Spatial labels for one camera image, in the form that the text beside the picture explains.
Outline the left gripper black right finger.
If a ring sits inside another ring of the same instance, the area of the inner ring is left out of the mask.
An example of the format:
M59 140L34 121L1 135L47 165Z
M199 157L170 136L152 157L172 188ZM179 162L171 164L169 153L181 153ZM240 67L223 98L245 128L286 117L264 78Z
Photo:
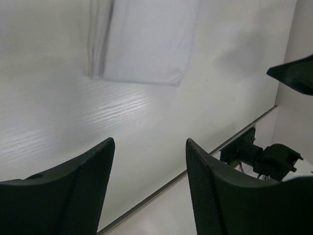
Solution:
M262 181L222 163L192 139L186 141L185 153L198 234L312 234L311 176Z

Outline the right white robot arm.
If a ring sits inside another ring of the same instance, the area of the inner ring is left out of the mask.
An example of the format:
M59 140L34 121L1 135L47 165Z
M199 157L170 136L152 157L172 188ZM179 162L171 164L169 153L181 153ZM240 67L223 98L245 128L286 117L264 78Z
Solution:
M313 56L284 63L268 69L267 75L289 88L304 94L313 95ZM283 144L273 144L262 149L243 141L237 150L237 159L253 168L259 176L268 176L278 182L291 171L301 155Z

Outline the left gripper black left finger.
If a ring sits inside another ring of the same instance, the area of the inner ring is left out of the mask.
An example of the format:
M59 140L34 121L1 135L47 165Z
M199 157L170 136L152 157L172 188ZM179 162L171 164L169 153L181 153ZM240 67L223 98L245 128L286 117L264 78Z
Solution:
M96 234L114 150L114 140L108 138L53 168L25 179L2 181L1 234Z

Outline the white skirt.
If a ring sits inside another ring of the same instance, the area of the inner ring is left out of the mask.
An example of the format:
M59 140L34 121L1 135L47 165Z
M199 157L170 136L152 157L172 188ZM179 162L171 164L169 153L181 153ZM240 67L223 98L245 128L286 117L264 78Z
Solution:
M198 0L92 0L87 71L92 79L180 85L193 50Z

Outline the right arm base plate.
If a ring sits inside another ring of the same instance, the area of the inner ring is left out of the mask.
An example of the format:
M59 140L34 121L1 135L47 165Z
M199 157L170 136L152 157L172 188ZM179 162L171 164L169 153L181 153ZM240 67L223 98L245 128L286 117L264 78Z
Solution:
M231 138L220 149L220 161L227 164L232 168L236 168L240 165L242 148L247 144L253 144L255 140L255 127L249 126L234 137Z

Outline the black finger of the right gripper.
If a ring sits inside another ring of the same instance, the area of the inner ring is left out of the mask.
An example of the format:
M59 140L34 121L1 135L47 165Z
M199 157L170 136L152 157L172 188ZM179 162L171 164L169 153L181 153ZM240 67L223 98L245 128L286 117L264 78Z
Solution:
M305 95L313 95L313 56L271 67L267 75Z

